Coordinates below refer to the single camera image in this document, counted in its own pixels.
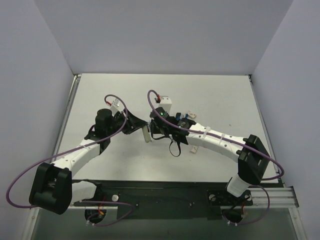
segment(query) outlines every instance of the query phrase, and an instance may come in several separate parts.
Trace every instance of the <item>purple cable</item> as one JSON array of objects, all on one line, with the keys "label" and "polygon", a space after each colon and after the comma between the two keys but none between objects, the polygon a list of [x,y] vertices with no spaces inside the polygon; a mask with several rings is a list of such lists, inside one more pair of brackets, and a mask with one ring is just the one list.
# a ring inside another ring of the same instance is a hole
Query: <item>purple cable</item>
[{"label": "purple cable", "polygon": [[[113,94],[108,94],[104,97],[104,101],[107,103],[107,98],[108,97],[114,97],[116,99],[118,99],[124,106],[124,112],[125,112],[125,115],[128,116],[128,109],[127,109],[127,106],[126,104],[124,103],[124,101],[122,101],[121,98],[117,97],[116,95],[113,95]],[[78,146],[76,148],[73,148],[73,149],[70,149],[68,151],[64,151],[64,152],[61,152],[61,153],[58,153],[56,155],[53,155],[53,156],[50,156],[48,158],[45,158],[45,159],[42,159],[34,164],[32,164],[31,166],[29,166],[28,168],[26,168],[25,170],[23,170],[9,185],[8,189],[6,190],[6,194],[5,194],[5,198],[6,198],[6,201],[13,207],[15,208],[19,208],[19,209],[30,209],[30,208],[35,208],[37,206],[34,206],[34,205],[18,205],[18,204],[15,204],[14,202],[11,201],[10,199],[10,191],[12,189],[12,187],[14,186],[14,184],[26,173],[28,172],[30,169],[34,168],[35,166],[45,162],[45,161],[48,161],[50,159],[53,159],[53,158],[57,158],[57,157],[60,157],[62,155],[65,155],[65,154],[69,154],[69,153],[72,153],[74,151],[77,151],[77,150],[80,150],[80,149],[83,149],[83,148],[86,148],[86,147],[89,147],[91,145],[94,145],[94,144],[98,144],[98,143],[101,143],[105,140],[108,140],[110,138],[112,138],[113,136],[117,135],[118,133],[121,132],[121,130],[124,128],[124,126],[126,125],[127,123],[127,118],[124,119],[124,122],[122,124],[122,126],[119,128],[118,131],[116,131],[114,134],[111,134],[110,136],[107,136],[103,139],[100,139],[98,141],[94,141],[94,142],[91,142],[91,143],[88,143],[86,145],[83,145],[83,146]]]},{"label": "purple cable", "polygon": [[255,185],[251,185],[250,187],[258,187],[258,188],[261,188],[265,192],[266,197],[268,198],[268,205],[266,207],[266,210],[264,211],[264,213],[260,217],[254,219],[254,220],[251,220],[251,221],[239,222],[239,223],[235,223],[235,222],[230,221],[230,223],[233,224],[233,225],[241,226],[241,225],[247,225],[247,224],[256,223],[259,220],[263,219],[264,216],[267,215],[267,213],[270,210],[270,197],[269,197],[269,194],[268,194],[267,190],[265,188],[263,188],[262,186],[260,186],[260,185],[256,185],[256,186]]},{"label": "purple cable", "polygon": [[[116,202],[116,201],[87,201],[87,200],[83,200],[81,201],[82,203],[85,203],[85,204],[113,204],[113,205],[123,205],[123,206],[129,206],[131,207],[131,209],[126,213],[124,214],[122,217],[118,218],[117,220],[114,220],[112,222],[109,222],[109,223],[105,223],[105,224],[99,224],[99,223],[94,223],[93,225],[94,226],[97,226],[97,227],[106,227],[106,226],[110,226],[112,224],[116,224],[118,223],[119,221],[121,221],[122,219],[124,219],[125,217],[127,217],[129,214],[131,214],[133,212],[133,210],[135,209],[135,207],[129,203],[126,203],[126,202]],[[90,221],[90,219],[96,215],[98,215],[99,213],[94,213],[92,214],[91,216],[88,217],[88,221]]]},{"label": "purple cable", "polygon": [[[158,93],[155,91],[155,90],[149,90],[148,91],[148,94],[147,94],[147,98],[148,98],[148,102],[149,102],[149,105],[150,107],[152,108],[152,111],[163,121],[165,122],[166,124],[170,125],[171,127],[174,127],[176,129],[179,129],[179,130],[183,130],[183,131],[187,131],[187,132],[190,132],[190,133],[195,133],[195,134],[204,134],[203,131],[196,131],[196,130],[190,130],[190,129],[187,129],[187,128],[183,128],[183,127],[178,127],[177,125],[174,125],[172,124],[171,122],[165,120],[158,112],[157,110],[155,109],[155,107],[153,106],[151,100],[150,100],[150,93],[154,93],[157,97],[158,97]],[[210,135],[210,136],[213,136],[215,138],[218,138],[218,139],[222,139],[222,140],[225,140],[225,141],[228,141],[232,144],[237,144],[243,148],[246,148],[246,149],[249,149],[250,151],[256,153],[256,154],[259,154],[260,156],[264,157],[265,159],[268,159],[269,161],[273,162],[275,165],[277,165],[281,171],[281,173],[277,176],[273,176],[273,177],[268,177],[268,178],[263,178],[262,180],[264,181],[267,181],[267,180],[273,180],[273,179],[279,179],[281,178],[284,174],[285,174],[285,170],[284,168],[274,159],[272,159],[271,157],[269,157],[268,155],[254,149],[253,147],[250,147],[248,145],[245,145],[245,144],[242,144],[240,142],[237,142],[237,141],[234,141],[234,140],[231,140],[231,139],[228,139],[228,138],[225,138],[225,137],[221,137],[219,135],[216,135],[214,133],[211,133],[211,132],[208,132],[207,135]]]}]

